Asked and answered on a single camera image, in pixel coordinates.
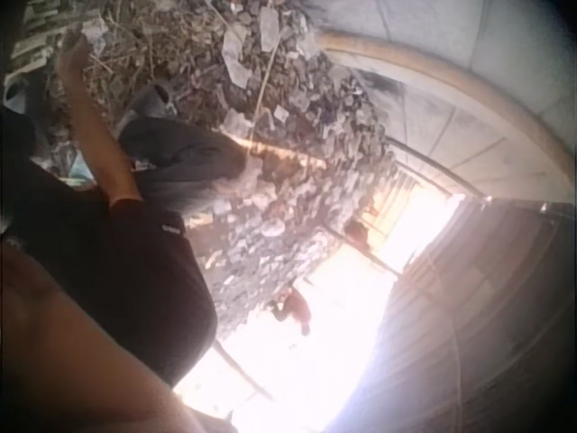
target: hand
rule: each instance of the hand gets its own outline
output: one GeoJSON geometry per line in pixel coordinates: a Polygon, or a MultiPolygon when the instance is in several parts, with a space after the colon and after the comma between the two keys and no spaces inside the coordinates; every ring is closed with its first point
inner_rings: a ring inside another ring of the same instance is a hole
{"type": "Polygon", "coordinates": [[[56,62],[56,70],[64,85],[71,80],[82,79],[82,72],[88,63],[90,44],[81,32],[68,31],[56,62]]]}

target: person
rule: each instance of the person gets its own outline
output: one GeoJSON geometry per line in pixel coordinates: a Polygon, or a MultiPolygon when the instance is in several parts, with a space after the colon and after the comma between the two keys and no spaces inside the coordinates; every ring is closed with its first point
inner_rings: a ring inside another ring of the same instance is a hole
{"type": "Polygon", "coordinates": [[[310,334],[310,320],[312,318],[310,308],[308,307],[307,300],[297,289],[292,288],[290,290],[290,293],[282,304],[282,309],[279,309],[279,305],[275,300],[268,304],[268,308],[274,315],[274,318],[279,322],[291,316],[300,323],[301,334],[303,336],[310,334]]]}
{"type": "Polygon", "coordinates": [[[344,226],[344,234],[355,244],[367,250],[371,249],[369,245],[369,230],[363,223],[351,219],[344,226]]]}
{"type": "Polygon", "coordinates": [[[215,307],[181,216],[143,197],[98,115],[83,80],[88,53],[84,35],[67,35],[57,71],[98,189],[77,192],[31,162],[30,119],[3,110],[3,238],[172,387],[212,344],[215,307]]]}
{"type": "Polygon", "coordinates": [[[33,258],[2,244],[1,430],[205,430],[33,258]]]}

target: black shirt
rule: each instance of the black shirt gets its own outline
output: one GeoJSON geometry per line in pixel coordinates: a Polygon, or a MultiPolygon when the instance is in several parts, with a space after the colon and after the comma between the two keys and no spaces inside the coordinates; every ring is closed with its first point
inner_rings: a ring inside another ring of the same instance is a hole
{"type": "Polygon", "coordinates": [[[54,208],[9,231],[109,336],[176,385],[216,331],[180,216],[128,199],[107,209],[75,197],[54,208]]]}

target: wooden beam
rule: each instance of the wooden beam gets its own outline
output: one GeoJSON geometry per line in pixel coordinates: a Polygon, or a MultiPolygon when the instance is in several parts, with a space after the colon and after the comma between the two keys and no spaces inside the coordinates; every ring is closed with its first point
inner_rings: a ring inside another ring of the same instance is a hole
{"type": "Polygon", "coordinates": [[[574,188],[573,158],[526,108],[464,69],[405,46],[321,32],[319,47],[335,63],[377,73],[408,84],[475,115],[509,139],[540,149],[565,184],[574,188]]]}

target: person in red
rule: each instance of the person in red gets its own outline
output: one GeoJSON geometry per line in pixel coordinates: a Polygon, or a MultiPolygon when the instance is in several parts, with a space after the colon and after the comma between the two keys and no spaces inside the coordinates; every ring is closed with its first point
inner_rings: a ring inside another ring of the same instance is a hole
{"type": "Polygon", "coordinates": [[[310,308],[308,307],[307,300],[297,289],[293,288],[290,290],[290,294],[285,298],[281,309],[279,309],[279,305],[275,300],[271,301],[268,307],[274,315],[274,318],[279,322],[291,316],[300,323],[303,336],[310,334],[310,308]]]}

